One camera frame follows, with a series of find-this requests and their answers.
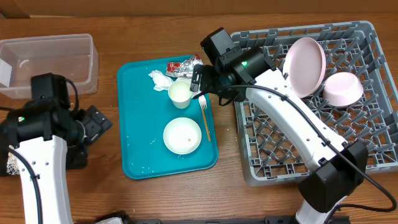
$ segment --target clear plastic container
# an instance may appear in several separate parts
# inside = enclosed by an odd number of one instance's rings
[[[97,92],[98,52],[89,34],[2,40],[0,59],[12,67],[9,87],[0,85],[10,98],[30,98],[30,78],[45,73],[69,78],[79,94]],[[75,94],[70,85],[68,91]]]

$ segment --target pink bowl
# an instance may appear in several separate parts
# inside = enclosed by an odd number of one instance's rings
[[[326,57],[321,45],[304,37],[296,41],[286,54],[283,74],[287,83],[300,98],[313,93],[321,85],[326,69]]]
[[[348,106],[357,102],[363,94],[363,87],[354,74],[339,72],[325,81],[323,98],[332,106]]]

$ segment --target paper cup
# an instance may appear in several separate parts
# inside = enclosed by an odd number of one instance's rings
[[[175,107],[179,109],[186,108],[191,102],[192,97],[190,84],[182,80],[173,82],[169,88],[169,97]]]

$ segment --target red wrapper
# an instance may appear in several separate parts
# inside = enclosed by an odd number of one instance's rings
[[[167,64],[166,75],[170,77],[192,77],[193,67],[203,65],[199,55],[194,55],[188,60],[180,62],[170,62]]]

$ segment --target white tissue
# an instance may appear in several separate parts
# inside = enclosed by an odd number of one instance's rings
[[[154,90],[156,91],[169,90],[170,85],[173,83],[170,77],[163,75],[163,73],[158,70],[152,71],[149,76],[155,83]]]

